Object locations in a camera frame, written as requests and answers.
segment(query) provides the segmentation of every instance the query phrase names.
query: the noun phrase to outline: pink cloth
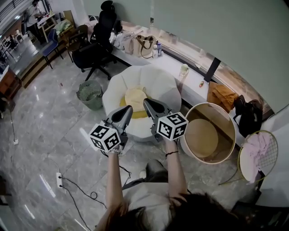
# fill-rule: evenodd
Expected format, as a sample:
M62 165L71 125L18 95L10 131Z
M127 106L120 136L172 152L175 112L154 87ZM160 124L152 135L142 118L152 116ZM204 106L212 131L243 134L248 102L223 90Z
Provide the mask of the pink cloth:
M270 144L270 133L260 132L250 136L243 145L243 155L250 155L251 161L254 163L254 171L249 182L255 182L256 176L260 168L257 166L261 156L266 154Z

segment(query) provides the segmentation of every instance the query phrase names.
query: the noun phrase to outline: blue chair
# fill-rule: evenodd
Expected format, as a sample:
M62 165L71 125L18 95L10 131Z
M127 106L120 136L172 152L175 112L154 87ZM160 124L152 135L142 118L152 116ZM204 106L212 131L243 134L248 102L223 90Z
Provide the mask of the blue chair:
M50 64L49 59L48 59L48 55L51 52L55 51L55 53L59 54L60 57L63 59L61 53L59 52L59 50L57 48L58 47L58 39L57 39L57 33L56 33L55 29L51 29L51 31L49 32L48 40L49 40L49 44L47 46L45 46L44 50L42 51L42 54L43 54L47 64L51 67L51 64Z

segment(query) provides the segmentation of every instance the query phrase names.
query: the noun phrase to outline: black wristband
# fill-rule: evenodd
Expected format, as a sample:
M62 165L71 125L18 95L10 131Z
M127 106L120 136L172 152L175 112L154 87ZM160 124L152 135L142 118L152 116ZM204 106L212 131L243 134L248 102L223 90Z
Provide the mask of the black wristband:
M169 153L166 154L166 157L167 157L168 155L171 155L171 154L176 153L176 152L178 152L178 151L175 151L175 152L169 152Z

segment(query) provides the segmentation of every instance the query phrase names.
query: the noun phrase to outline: trash can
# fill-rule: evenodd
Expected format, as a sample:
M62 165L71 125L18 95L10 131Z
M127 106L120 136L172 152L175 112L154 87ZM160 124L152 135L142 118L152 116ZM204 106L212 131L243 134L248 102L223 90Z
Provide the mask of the trash can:
M79 86L77 98L89 109L97 111L103 106L103 91L96 80L88 80Z
M218 164L233 152L236 132L229 114L213 103L192 107L186 115L186 134L180 138L184 152L206 164Z

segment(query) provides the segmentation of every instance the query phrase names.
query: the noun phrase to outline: green wastebasket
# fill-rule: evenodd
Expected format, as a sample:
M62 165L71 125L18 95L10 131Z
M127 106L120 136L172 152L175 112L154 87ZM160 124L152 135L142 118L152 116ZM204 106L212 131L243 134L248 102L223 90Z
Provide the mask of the green wastebasket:
M79 86L77 98L89 109L96 111L103 106L103 91L96 80L88 80Z

